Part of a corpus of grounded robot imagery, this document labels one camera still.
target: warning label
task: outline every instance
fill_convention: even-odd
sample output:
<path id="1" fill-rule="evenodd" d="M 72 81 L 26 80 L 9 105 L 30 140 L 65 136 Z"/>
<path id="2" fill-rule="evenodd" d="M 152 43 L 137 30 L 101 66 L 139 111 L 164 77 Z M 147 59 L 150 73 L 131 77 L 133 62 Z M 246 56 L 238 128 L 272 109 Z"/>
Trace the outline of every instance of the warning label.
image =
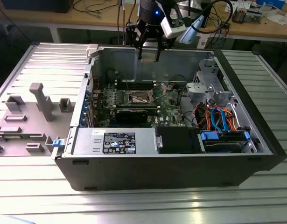
<path id="1" fill-rule="evenodd" d="M 135 133 L 105 133 L 104 154 L 136 154 Z"/>

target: blue cable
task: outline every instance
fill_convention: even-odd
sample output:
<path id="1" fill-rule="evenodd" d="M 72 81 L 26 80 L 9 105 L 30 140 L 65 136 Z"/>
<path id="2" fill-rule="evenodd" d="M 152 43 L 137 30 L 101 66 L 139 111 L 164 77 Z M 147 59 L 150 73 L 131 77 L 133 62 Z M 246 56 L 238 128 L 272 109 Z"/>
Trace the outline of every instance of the blue cable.
<path id="1" fill-rule="evenodd" d="M 215 21 L 217 23 L 218 27 L 219 27 L 219 22 L 217 20 L 214 20 L 214 19 L 213 19 L 213 21 Z M 219 29 L 219 35 L 218 35 L 218 39 L 217 39 L 216 43 L 219 42 L 220 35 L 221 35 L 221 29 Z"/>
<path id="2" fill-rule="evenodd" d="M 223 123 L 223 127 L 226 131 L 229 131 L 229 127 L 227 125 L 227 122 L 226 122 L 226 118 L 225 118 L 225 115 L 223 113 L 223 111 L 220 109 L 220 108 L 214 108 L 211 113 L 210 113 L 210 120 L 212 122 L 212 125 L 219 131 L 219 132 L 222 132 L 222 130 L 216 125 L 215 123 L 215 120 L 214 120 L 214 112 L 215 110 L 219 110 L 219 112 L 221 113 L 221 118 L 222 118 L 222 123 Z"/>

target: metal slotted surface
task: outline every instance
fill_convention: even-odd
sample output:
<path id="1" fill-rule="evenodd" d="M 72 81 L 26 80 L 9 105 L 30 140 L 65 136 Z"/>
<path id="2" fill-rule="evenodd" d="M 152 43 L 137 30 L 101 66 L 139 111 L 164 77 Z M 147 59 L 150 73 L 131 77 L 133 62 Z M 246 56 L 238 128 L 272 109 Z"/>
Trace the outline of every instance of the metal slotted surface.
<path id="1" fill-rule="evenodd" d="M 266 82 L 242 82 L 248 87 L 279 86 L 269 78 Z M 282 100 L 273 103 L 281 106 Z M 263 98 L 255 102 L 264 116 L 284 111 L 272 109 Z M 274 131 L 285 133 L 287 125 L 273 123 Z M 287 152 L 287 139 L 281 144 Z M 77 192 L 50 157 L 0 157 L 0 214 L 37 224 L 287 223 L 287 159 L 271 171 L 256 173 L 239 187 Z"/>
<path id="2" fill-rule="evenodd" d="M 246 51 L 223 51 L 223 54 L 287 151 L 287 87 L 262 57 Z"/>
<path id="3" fill-rule="evenodd" d="M 42 83 L 43 93 L 50 96 L 52 102 L 59 102 L 60 98 L 75 102 L 88 64 L 86 48 L 86 44 L 40 43 L 31 46 L 0 97 L 0 119 L 7 110 L 4 102 L 10 95 L 20 95 L 23 101 L 36 102 L 29 92 L 32 83 Z"/>

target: motherboard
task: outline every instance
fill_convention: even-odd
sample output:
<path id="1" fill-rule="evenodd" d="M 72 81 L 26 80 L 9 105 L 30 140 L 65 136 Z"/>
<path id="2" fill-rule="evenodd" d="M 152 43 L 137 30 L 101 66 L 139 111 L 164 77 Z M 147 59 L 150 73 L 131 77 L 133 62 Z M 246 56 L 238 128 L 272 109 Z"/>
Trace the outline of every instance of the motherboard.
<path id="1" fill-rule="evenodd" d="M 94 91 L 98 127 L 185 126 L 173 84 L 107 84 Z"/>

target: wooden workbench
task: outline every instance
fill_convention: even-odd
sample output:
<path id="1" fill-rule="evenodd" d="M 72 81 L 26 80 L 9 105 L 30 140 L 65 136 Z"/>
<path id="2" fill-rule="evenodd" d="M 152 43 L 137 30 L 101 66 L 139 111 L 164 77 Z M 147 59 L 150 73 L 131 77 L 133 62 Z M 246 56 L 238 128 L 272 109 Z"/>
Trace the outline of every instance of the wooden workbench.
<path id="1" fill-rule="evenodd" d="M 102 0 L 86 0 L 86 5 L 102 3 Z M 100 9 L 110 5 L 115 5 L 116 0 L 108 0 L 106 3 L 100 6 L 93 6 L 91 9 Z M 0 4 L 5 14 L 11 18 L 17 25 L 26 26 L 40 26 L 48 27 L 51 30 L 52 37 L 55 42 L 60 41 L 57 39 L 58 28 L 78 28 L 78 29 L 100 29 L 100 30 L 117 30 L 117 11 L 118 8 L 111 7 L 100 11 L 96 16 L 89 15 L 74 10 L 73 8 L 66 14 L 51 13 L 51 12 L 36 12 L 36 11 L 21 11 L 21 10 L 6 10 L 2 4 Z M 126 18 L 130 14 L 132 4 L 126 4 Z M 218 14 L 226 20 L 228 13 L 224 12 L 222 5 L 216 6 Z M 76 5 L 76 8 L 84 10 L 84 4 L 82 2 Z M 137 20 L 138 5 L 135 7 L 131 21 Z M 119 25 L 123 26 L 122 9 L 120 13 Z M 0 24 L 9 24 L 10 22 L 0 12 Z M 263 18 L 261 23 L 231 23 L 231 28 L 228 33 L 228 38 L 234 39 L 254 39 L 254 40 L 267 40 L 267 41 L 279 41 L 287 42 L 287 24 L 279 25 L 266 18 Z M 208 26 L 204 30 L 213 30 L 214 24 L 209 21 Z"/>

